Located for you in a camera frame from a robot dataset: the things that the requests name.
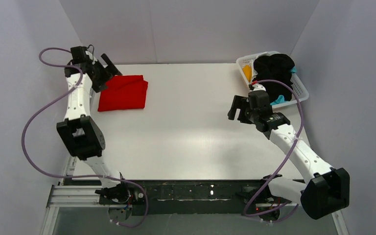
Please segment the red t-shirt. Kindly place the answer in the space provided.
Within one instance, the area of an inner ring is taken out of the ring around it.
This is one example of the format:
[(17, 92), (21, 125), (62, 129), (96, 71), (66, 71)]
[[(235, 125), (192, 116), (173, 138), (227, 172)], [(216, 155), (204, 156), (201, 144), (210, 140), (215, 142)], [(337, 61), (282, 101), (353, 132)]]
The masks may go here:
[(144, 109), (148, 82), (142, 75), (114, 76), (101, 91), (98, 112)]

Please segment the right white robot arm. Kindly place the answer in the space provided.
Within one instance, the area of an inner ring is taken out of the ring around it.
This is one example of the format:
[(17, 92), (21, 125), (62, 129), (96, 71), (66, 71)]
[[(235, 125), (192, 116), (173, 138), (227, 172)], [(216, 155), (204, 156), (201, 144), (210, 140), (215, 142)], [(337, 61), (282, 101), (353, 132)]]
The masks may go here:
[(349, 173), (324, 161), (300, 140), (300, 132), (295, 131), (290, 120), (273, 111), (267, 92), (252, 91), (247, 97), (235, 95), (228, 119), (254, 125), (285, 153), (279, 167), (263, 179), (263, 185), (250, 197), (244, 216), (249, 216), (247, 210), (260, 194), (300, 205), (315, 220), (349, 206)]

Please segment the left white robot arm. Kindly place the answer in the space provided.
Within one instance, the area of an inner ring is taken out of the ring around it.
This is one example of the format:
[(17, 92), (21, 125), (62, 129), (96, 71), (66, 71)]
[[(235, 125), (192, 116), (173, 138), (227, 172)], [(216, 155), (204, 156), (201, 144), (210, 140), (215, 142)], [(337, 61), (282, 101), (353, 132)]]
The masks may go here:
[(116, 180), (108, 169), (102, 152), (106, 147), (104, 135), (91, 118), (92, 95), (107, 89), (106, 83), (122, 73), (106, 54), (101, 58), (103, 66), (89, 51), (88, 47), (77, 46), (70, 49), (72, 60), (64, 69), (68, 88), (67, 111), (56, 129), (71, 156), (86, 163), (101, 181), (102, 188), (96, 194), (115, 203), (128, 203), (131, 193), (125, 183)]

